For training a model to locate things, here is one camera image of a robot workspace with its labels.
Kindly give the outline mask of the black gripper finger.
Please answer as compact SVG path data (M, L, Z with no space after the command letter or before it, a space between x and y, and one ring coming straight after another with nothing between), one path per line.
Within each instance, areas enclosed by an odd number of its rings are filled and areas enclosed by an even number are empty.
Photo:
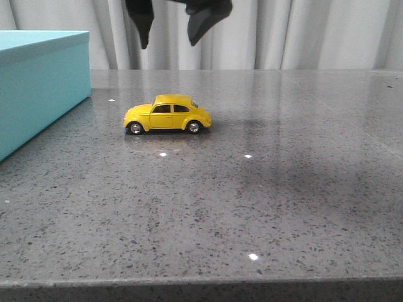
M195 46L203 35L219 21L228 17L232 11L232 1L185 1L188 14L188 38Z
M154 20L154 10L151 0L125 0L130 19L135 23L139 33L142 50L149 43L149 32Z

